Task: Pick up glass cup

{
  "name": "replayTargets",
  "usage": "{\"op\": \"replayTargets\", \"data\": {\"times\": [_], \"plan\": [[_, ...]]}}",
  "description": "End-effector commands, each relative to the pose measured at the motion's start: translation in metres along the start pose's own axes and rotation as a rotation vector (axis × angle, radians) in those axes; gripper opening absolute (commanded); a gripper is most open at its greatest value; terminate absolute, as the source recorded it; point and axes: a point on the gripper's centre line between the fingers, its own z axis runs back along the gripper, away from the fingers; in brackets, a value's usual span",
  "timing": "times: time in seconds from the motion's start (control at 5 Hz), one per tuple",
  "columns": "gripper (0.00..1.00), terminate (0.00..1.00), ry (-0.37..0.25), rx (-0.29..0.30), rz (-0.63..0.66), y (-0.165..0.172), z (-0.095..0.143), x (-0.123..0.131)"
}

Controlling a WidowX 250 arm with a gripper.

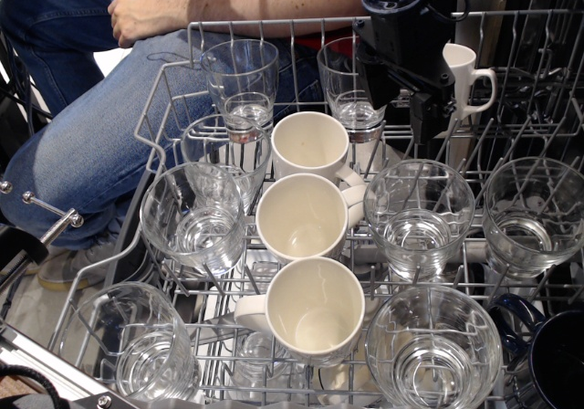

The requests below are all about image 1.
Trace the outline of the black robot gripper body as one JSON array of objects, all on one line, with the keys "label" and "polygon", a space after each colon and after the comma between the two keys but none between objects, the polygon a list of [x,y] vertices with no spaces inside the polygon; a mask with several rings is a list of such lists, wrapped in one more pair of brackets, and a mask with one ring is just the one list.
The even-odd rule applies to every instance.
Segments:
[{"label": "black robot gripper body", "polygon": [[445,99],[454,94],[454,75],[443,58],[454,24],[430,8],[371,11],[355,20],[352,28],[360,39],[356,57],[377,59],[401,90]]}]

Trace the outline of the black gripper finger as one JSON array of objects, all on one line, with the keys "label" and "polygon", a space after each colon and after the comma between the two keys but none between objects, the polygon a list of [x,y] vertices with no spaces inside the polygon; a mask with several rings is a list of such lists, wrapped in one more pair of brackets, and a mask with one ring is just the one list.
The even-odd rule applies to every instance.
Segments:
[{"label": "black gripper finger", "polygon": [[454,95],[447,99],[426,92],[410,96],[410,125],[414,142],[426,144],[450,126],[456,108]]},{"label": "black gripper finger", "polygon": [[387,68],[377,59],[357,56],[357,71],[361,87],[373,109],[380,110],[399,96],[399,85],[391,79]]}]

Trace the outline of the person's bare forearm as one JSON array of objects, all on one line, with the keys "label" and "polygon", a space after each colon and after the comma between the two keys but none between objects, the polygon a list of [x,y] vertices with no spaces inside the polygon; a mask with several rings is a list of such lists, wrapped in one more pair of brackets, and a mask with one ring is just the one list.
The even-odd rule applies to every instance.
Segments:
[{"label": "person's bare forearm", "polygon": [[[298,20],[297,33],[308,35],[319,30],[313,22],[319,17],[350,17],[364,13],[361,0],[182,0],[183,22],[201,23],[205,30],[258,37],[287,37],[285,20]],[[261,32],[254,27],[260,21]]]}]

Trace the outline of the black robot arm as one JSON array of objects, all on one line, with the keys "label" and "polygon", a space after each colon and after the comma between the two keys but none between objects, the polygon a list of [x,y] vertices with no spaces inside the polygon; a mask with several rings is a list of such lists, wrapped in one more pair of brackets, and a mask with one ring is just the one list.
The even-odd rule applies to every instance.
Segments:
[{"label": "black robot arm", "polygon": [[469,0],[361,0],[368,18],[357,20],[356,70],[375,109],[410,93],[413,139],[425,144],[449,127],[455,109],[454,74],[443,49]]}]

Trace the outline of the person's bare hand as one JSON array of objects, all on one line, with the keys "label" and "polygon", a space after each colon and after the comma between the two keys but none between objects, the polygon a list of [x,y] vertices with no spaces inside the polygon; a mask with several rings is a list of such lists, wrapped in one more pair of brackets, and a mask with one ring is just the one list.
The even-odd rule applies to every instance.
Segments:
[{"label": "person's bare hand", "polygon": [[121,48],[185,29],[192,20],[192,0],[113,0],[107,10]]}]

